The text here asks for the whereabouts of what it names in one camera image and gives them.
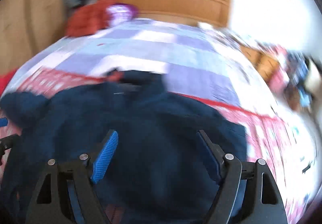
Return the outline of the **dark navy padded jacket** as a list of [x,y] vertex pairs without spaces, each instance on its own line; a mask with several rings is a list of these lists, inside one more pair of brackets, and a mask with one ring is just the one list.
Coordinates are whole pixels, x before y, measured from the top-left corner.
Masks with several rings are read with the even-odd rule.
[[245,128],[215,109],[166,90],[161,75],[127,71],[122,82],[63,90],[46,98],[12,92],[1,109],[18,126],[1,183],[1,202],[24,221],[49,159],[71,161],[92,151],[109,130],[119,141],[96,185],[103,205],[124,208],[123,223],[198,223],[218,186],[196,148],[197,132],[224,152],[247,158]]

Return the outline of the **red checkered mat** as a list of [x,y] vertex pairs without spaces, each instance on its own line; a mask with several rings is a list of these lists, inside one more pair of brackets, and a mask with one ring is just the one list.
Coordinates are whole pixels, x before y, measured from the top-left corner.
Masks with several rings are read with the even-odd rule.
[[[90,77],[40,68],[24,79],[21,85],[14,84],[18,76],[15,74],[4,94],[26,91],[51,97],[61,90],[76,86],[113,81],[121,74],[114,72],[110,76]],[[313,151],[312,144],[304,147],[309,140],[305,132],[277,115],[261,115],[224,102],[198,98],[192,94],[186,96],[219,110],[226,119],[246,128],[247,158],[251,162],[263,158],[268,163],[281,192],[288,222],[301,223],[308,202],[308,188],[304,186],[304,179],[308,175],[302,169],[309,161],[305,152]]]

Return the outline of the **red garment on bed edge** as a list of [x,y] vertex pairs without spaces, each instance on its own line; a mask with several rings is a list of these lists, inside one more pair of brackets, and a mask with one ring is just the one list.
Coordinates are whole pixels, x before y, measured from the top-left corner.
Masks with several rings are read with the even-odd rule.
[[10,72],[0,75],[0,96],[3,95],[5,89],[7,88],[8,84],[14,77],[15,73],[18,71],[18,69],[11,70]]

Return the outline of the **light wooden wardrobe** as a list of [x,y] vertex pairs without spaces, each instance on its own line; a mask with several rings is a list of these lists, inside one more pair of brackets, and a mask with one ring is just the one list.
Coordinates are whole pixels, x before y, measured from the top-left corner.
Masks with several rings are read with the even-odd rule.
[[1,73],[62,38],[66,21],[63,0],[1,0]]

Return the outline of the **left wooden nightstand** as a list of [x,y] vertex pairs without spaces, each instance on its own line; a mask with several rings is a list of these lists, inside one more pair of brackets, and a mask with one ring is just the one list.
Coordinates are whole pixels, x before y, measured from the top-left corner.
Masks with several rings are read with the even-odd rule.
[[278,60],[269,54],[246,46],[240,46],[240,49],[266,82],[271,79],[273,73],[279,68]]

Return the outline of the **orange red jacket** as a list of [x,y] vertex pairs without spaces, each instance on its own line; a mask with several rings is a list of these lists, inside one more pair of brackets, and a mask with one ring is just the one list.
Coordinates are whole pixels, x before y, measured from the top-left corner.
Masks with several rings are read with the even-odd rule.
[[106,10],[115,3],[116,0],[97,0],[93,4],[76,9],[68,18],[65,36],[88,36],[108,28],[111,15]]

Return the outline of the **purple pink patchwork quilt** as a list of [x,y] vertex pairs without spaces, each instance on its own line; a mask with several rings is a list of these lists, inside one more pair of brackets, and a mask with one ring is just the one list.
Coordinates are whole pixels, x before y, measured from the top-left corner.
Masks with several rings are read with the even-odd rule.
[[321,183],[320,143],[312,120],[275,98],[239,46],[228,44],[217,30],[135,19],[94,35],[65,37],[23,64],[14,84],[21,85],[40,68],[90,77],[103,77],[114,68],[160,73],[171,92],[277,115],[305,132],[305,148],[313,145],[313,151],[305,152],[304,186],[310,191]]

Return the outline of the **purple white pillow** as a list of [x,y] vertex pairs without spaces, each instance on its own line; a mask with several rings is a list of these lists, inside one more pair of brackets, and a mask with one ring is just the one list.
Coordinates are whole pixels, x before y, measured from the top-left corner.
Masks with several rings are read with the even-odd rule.
[[124,22],[131,21],[138,14],[138,9],[131,4],[114,4],[105,10],[107,27],[115,27]]

